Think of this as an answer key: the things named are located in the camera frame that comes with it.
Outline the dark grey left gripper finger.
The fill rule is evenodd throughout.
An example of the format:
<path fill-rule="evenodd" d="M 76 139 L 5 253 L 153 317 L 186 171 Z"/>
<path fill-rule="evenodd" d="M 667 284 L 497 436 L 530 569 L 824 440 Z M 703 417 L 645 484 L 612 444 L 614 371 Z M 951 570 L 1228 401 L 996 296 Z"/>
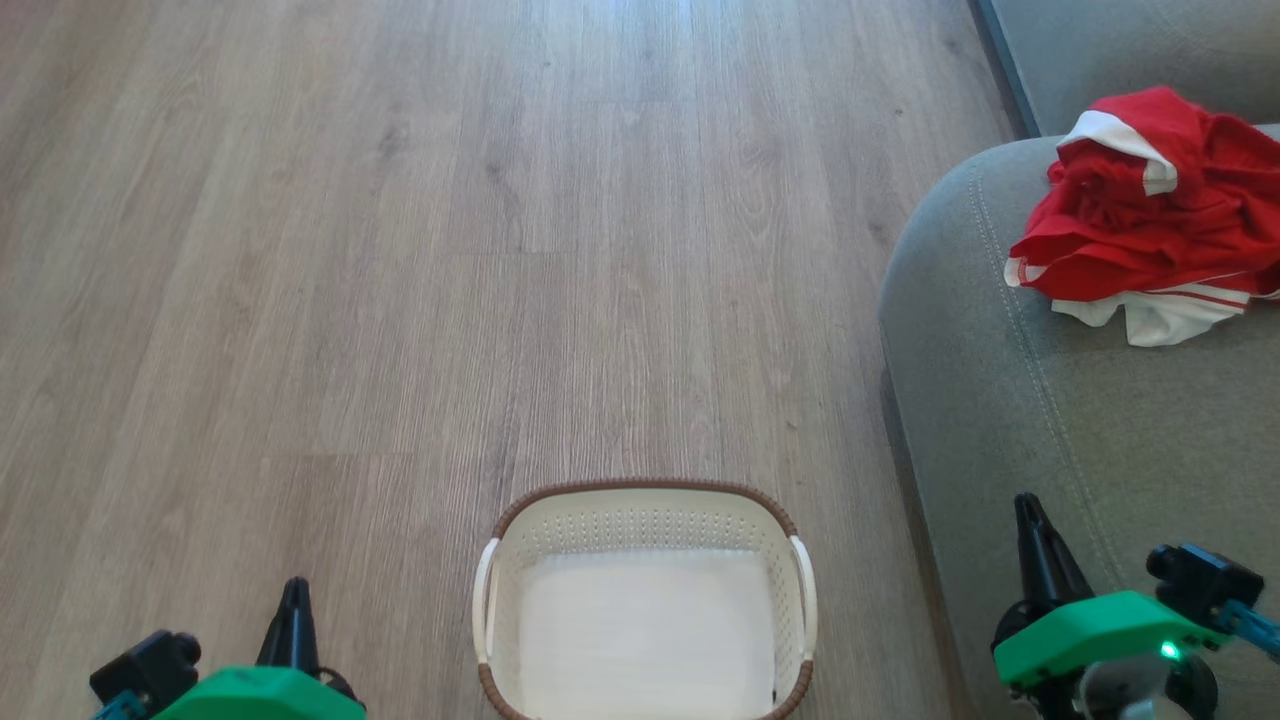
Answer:
<path fill-rule="evenodd" d="M 310 584 L 305 578 L 293 577 L 285 583 L 256 665 L 320 673 Z"/>

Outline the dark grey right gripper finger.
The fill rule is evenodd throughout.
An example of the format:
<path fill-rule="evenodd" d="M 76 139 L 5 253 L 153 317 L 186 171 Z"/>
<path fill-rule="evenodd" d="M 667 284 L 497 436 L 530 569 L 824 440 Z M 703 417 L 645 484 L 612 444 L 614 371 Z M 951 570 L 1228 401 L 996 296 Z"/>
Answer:
<path fill-rule="evenodd" d="M 1025 492 L 1014 500 L 1023 600 L 1028 612 L 1051 612 L 1068 603 L 1094 597 L 1076 562 L 1038 496 Z"/>

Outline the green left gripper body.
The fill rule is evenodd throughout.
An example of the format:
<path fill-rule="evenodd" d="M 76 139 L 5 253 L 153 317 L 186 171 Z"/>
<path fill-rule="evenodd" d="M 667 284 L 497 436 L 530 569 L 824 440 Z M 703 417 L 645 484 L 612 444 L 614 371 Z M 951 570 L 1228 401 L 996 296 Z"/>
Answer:
<path fill-rule="evenodd" d="M 320 666 L 230 665 L 207 676 L 156 719 L 366 719 L 367 707 L 339 673 Z"/>

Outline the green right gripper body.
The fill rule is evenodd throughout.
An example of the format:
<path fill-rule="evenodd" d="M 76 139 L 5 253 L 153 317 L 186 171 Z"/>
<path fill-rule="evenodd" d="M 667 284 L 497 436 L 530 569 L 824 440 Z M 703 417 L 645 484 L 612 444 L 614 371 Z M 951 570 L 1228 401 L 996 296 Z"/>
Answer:
<path fill-rule="evenodd" d="M 1037 719 L 1212 719 L 1217 679 L 1201 656 L 1222 637 L 1134 591 L 1001 620 L 1000 683 Z"/>

